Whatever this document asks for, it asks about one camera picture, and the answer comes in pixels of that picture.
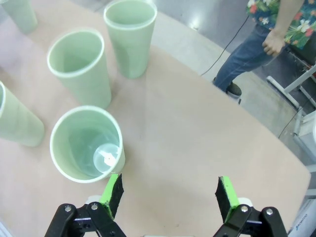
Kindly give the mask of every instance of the shoe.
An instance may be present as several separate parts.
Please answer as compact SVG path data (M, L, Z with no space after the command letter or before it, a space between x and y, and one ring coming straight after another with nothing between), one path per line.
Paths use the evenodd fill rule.
M234 99L239 99L241 96L241 89L235 83L231 83L227 87L226 94L233 97Z

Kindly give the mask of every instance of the blue jeans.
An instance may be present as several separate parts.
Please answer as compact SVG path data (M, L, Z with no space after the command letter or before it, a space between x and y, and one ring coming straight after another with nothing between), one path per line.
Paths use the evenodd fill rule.
M272 60L273 56L263 51L262 43L270 30L256 25L248 38L229 56L219 70L214 85L226 91L230 83L240 74L250 72Z

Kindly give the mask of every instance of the tabletop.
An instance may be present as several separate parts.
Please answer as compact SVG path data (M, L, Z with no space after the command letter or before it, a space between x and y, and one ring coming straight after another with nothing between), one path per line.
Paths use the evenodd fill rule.
M79 104L49 71L46 54L76 27L99 30L106 44L113 98L107 110L123 135L126 164L116 222L127 236L211 236L222 224L215 191L230 177L256 209L275 206L287 229L310 174L255 118L212 84L157 47L147 72L126 79L117 70L102 16L67 1L35 6L38 28L21 34L0 25L0 79L44 122L37 148L0 140L0 217L15 236L44 236L60 204L82 206L107 180L79 184L62 176L49 153L57 120Z

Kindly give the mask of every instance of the green cup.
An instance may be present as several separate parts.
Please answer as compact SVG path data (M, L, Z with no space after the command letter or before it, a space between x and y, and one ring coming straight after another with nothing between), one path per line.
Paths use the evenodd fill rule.
M95 106L77 107L58 120L50 137L50 154L60 173L78 183L120 173L125 164L118 123Z
M44 124L0 81L0 138L25 146L38 146L44 138Z
M38 25L29 0L0 0L0 4L22 33L32 32Z
M118 68L127 78L138 78L146 70L157 7L143 0L118 0L104 11Z
M80 29L62 36L49 50L47 64L81 104L108 107L111 88L98 31Z

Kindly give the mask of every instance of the bolt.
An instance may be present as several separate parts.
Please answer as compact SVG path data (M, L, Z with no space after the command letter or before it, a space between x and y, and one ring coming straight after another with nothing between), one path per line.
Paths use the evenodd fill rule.
M66 211L66 212L70 212L70 211L71 211L71 207L70 207L70 206L66 206L66 207L65 207L65 211Z
M269 216L271 216L271 215L273 214L273 211L272 211L271 209L268 209L268 210L267 210L267 214L268 214Z
M242 206L242 207L241 207L241 211L242 211L242 212L247 212L247 211L248 211L248 207Z
M98 206L97 206L96 204L93 204L93 205L91 206L91 209L92 209L92 210L96 210L96 209L98 209Z

